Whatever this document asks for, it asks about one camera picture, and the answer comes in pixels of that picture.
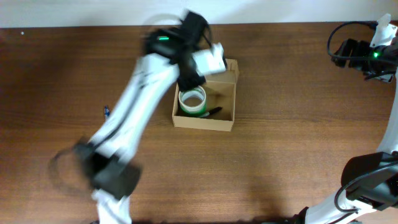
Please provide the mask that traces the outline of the green tape roll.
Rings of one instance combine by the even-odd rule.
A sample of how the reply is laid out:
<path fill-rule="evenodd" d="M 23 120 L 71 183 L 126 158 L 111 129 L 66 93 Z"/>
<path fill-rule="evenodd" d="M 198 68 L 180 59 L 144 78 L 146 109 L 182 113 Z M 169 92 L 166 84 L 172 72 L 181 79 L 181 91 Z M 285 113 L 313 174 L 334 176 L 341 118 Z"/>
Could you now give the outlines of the green tape roll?
<path fill-rule="evenodd" d="M 187 116 L 199 116 L 202 115 L 206 111 L 206 102 L 202 101 L 198 106 L 188 106 L 185 103 L 179 103 L 180 109 L 187 115 Z"/>

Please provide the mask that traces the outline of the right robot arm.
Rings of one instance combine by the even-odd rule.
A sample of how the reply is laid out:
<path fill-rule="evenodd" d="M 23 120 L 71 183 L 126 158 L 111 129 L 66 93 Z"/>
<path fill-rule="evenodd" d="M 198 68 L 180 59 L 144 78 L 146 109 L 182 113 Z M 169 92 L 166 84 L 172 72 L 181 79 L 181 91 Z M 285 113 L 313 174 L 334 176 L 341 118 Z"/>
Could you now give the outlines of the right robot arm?
<path fill-rule="evenodd" d="M 348 65 L 366 79 L 388 75 L 397 79 L 397 42 L 345 40 L 332 56 L 339 67 Z M 341 187 L 323 202 L 305 207 L 291 223 L 355 223 L 362 215 L 397 207 L 397 102 L 393 102 L 386 133 L 375 153 L 350 159 L 341 175 Z"/>

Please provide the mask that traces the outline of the cream masking tape roll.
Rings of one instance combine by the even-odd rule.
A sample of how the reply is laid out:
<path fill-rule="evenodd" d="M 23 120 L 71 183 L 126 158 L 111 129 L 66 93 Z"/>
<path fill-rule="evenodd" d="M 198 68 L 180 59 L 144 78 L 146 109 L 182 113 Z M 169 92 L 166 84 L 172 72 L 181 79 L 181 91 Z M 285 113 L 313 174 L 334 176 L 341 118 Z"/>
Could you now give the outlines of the cream masking tape roll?
<path fill-rule="evenodd" d="M 207 102 L 207 96 L 206 91 L 201 86 L 178 93 L 178 102 L 185 103 L 188 106 L 198 106 L 202 101 Z"/>

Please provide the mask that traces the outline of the black and white permanent marker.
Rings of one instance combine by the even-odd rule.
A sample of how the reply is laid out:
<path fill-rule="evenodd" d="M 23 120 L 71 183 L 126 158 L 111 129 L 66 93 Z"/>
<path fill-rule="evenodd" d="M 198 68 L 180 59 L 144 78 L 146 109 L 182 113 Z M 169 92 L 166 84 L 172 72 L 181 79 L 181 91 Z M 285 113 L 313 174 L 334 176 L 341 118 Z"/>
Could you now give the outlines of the black and white permanent marker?
<path fill-rule="evenodd" d="M 211 115 L 213 115 L 213 114 L 215 114 L 215 113 L 220 112 L 222 109 L 223 109 L 223 108 L 222 108 L 221 106 L 218 106 L 218 107 L 216 107 L 216 108 L 213 108 L 213 109 L 211 109 L 211 110 L 209 110 L 209 111 L 207 111 L 207 112 L 205 112 L 205 113 L 199 115 L 198 118 L 206 118 L 206 117 L 209 117 L 209 116 L 211 116 Z"/>

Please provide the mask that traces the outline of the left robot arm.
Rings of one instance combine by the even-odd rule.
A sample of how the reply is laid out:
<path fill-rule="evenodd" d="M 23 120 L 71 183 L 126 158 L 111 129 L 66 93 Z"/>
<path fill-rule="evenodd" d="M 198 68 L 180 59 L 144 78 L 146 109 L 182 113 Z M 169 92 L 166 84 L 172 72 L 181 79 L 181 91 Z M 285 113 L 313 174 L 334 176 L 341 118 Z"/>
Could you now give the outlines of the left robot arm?
<path fill-rule="evenodd" d="M 210 25 L 188 11 L 180 25 L 157 29 L 144 37 L 144 54 L 102 127 L 72 151 L 93 188 L 98 223 L 132 223 L 130 196 L 141 177 L 131 165 L 141 136 L 159 101 L 177 83 L 196 90 L 206 76 L 226 70 L 223 46 L 212 43 Z"/>

